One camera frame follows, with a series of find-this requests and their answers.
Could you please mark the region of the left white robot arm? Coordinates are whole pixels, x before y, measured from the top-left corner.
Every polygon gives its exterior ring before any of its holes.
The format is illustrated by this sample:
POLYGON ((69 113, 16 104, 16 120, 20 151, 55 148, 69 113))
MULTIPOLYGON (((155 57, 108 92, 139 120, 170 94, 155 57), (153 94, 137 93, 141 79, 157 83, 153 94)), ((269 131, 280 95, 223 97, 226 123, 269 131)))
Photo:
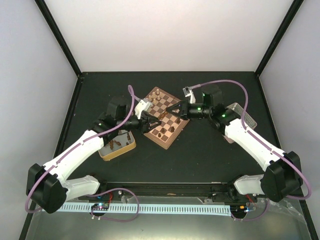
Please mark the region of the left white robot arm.
POLYGON ((159 126, 161 121, 147 112, 151 106, 146 98, 137 105, 128 105, 122 98, 115 97, 109 102, 107 111, 74 144, 44 165, 32 165, 27 175, 26 211, 30 211, 29 201, 51 214, 65 202, 78 197, 92 195, 97 200, 103 199, 108 188, 97 178, 87 175, 70 180, 69 176, 87 158, 116 138, 120 130, 148 133, 159 126))

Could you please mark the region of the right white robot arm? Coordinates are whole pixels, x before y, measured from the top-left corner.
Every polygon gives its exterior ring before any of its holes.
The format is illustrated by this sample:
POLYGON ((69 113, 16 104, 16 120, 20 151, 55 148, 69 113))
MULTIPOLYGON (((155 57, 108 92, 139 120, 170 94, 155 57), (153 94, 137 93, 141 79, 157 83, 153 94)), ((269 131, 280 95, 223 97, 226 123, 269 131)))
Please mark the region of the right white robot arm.
POLYGON ((228 187, 228 198, 240 201, 245 195, 264 195, 273 202, 294 193, 303 184, 299 156, 275 147, 262 139, 245 121, 245 111, 224 105, 223 94, 215 84, 201 88, 202 102, 196 103, 189 87, 183 90, 186 99, 166 108, 182 120, 207 119, 212 128, 232 143, 241 146, 261 167, 263 174, 243 175, 228 187))

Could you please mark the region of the dark bishop piece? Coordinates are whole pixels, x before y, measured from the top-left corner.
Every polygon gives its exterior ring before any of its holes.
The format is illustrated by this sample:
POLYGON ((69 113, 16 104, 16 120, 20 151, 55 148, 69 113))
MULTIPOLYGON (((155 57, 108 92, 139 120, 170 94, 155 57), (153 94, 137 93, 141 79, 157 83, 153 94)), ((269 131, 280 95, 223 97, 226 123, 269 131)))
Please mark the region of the dark bishop piece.
POLYGON ((163 119, 168 113, 167 112, 163 112, 160 116, 159 119, 163 119))

